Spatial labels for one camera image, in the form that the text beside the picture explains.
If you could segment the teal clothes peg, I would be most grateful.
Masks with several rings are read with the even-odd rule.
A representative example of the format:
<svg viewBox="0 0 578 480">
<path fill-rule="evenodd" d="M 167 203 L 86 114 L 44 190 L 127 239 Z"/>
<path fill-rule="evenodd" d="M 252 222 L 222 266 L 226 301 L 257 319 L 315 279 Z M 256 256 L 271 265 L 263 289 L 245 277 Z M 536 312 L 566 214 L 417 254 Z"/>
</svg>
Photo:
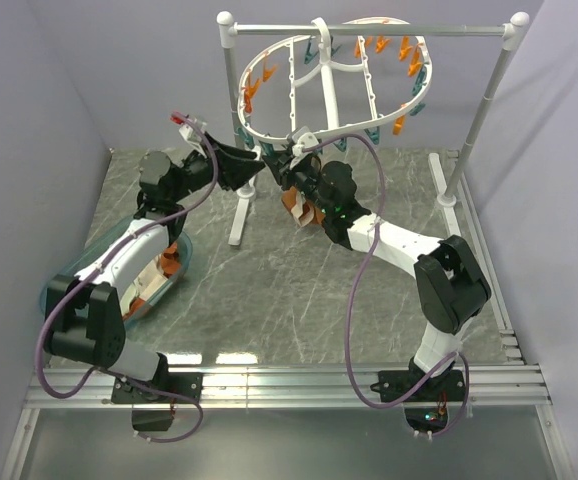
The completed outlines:
<svg viewBox="0 0 578 480">
<path fill-rule="evenodd" d="M 274 157 L 276 155 L 276 151 L 273 144 L 267 142 L 260 142 L 259 145 L 263 156 Z"/>
<path fill-rule="evenodd" d="M 346 137 L 343 137 L 342 139 L 337 140 L 334 143 L 334 146 L 340 151 L 345 153 L 348 149 L 348 140 Z"/>
</svg>

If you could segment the orange underwear beige waistband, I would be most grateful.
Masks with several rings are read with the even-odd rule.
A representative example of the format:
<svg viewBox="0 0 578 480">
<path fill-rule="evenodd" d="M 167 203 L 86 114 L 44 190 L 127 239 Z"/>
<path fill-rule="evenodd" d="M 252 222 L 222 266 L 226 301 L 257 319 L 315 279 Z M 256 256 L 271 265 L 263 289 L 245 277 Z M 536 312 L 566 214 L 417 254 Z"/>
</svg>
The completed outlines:
<svg viewBox="0 0 578 480">
<path fill-rule="evenodd" d="M 307 225 L 322 225 L 324 213 L 295 187 L 284 191 L 281 201 L 299 228 Z"/>
</svg>

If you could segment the teal front clothes peg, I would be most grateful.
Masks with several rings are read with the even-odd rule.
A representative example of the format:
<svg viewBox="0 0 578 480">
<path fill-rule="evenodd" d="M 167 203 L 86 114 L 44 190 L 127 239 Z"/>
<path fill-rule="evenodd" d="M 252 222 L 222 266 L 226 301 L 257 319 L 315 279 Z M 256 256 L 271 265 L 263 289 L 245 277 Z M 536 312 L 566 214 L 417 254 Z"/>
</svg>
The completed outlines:
<svg viewBox="0 0 578 480">
<path fill-rule="evenodd" d="M 345 153 L 348 149 L 348 140 L 346 137 L 343 137 L 342 139 L 337 140 L 334 143 L 334 146 L 340 151 Z"/>
</svg>

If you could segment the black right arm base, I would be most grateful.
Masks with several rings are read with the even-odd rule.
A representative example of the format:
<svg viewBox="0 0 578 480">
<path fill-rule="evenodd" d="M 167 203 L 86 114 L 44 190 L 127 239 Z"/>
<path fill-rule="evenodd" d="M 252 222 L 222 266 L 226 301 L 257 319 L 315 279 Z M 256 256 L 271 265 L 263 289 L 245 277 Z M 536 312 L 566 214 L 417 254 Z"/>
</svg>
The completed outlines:
<svg viewBox="0 0 578 480">
<path fill-rule="evenodd" d="M 423 378 L 422 371 L 381 370 L 378 380 L 370 385 L 377 393 L 381 403 L 392 402 L 400 398 Z M 436 377 L 431 377 L 408 399 L 414 403 L 436 403 L 440 400 L 459 402 L 465 398 L 467 381 L 460 370 L 449 369 Z"/>
</svg>

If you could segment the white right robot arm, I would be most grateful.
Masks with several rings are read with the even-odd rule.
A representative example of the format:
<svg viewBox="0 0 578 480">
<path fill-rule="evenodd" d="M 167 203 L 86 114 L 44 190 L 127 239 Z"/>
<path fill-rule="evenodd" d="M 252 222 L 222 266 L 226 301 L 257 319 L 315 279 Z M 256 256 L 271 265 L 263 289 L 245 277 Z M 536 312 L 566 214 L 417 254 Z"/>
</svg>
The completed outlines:
<svg viewBox="0 0 578 480">
<path fill-rule="evenodd" d="M 284 191 L 294 189 L 323 214 L 321 226 L 335 244 L 376 257 L 409 274 L 426 319 L 410 368 L 411 391 L 429 400 L 445 386 L 444 372 L 461 348 L 465 325 L 491 298 L 491 287 L 468 242 L 459 235 L 425 236 L 391 224 L 356 199 L 350 165 L 321 164 L 310 153 L 295 161 L 287 153 L 264 155 Z"/>
</svg>

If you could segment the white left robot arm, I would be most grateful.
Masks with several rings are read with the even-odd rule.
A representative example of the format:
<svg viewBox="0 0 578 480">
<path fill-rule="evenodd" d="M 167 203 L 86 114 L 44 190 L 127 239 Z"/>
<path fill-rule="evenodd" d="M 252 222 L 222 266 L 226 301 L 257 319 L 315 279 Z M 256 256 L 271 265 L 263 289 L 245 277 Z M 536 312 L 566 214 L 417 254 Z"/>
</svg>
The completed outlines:
<svg viewBox="0 0 578 480">
<path fill-rule="evenodd" d="M 135 381 L 147 401 L 164 399 L 171 388 L 165 355 L 126 337 L 123 296 L 140 274 L 182 233 L 182 200 L 215 187 L 236 191 L 264 167 L 256 150 L 225 145 L 209 134 L 194 143 L 182 163 L 161 151 L 140 162 L 137 210 L 125 233 L 93 263 L 73 275 L 56 275 L 46 287 L 45 322 L 34 363 L 49 354 Z"/>
</svg>

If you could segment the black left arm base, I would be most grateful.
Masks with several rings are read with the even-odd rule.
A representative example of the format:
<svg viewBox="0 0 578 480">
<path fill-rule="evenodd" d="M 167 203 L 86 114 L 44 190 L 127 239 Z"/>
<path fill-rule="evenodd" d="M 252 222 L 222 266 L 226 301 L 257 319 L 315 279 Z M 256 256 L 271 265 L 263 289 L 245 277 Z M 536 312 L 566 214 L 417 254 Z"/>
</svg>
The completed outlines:
<svg viewBox="0 0 578 480">
<path fill-rule="evenodd" d="M 119 377 L 112 388 L 111 403 L 120 405 L 198 402 L 204 375 L 199 372 L 173 372 L 159 382 Z"/>
</svg>

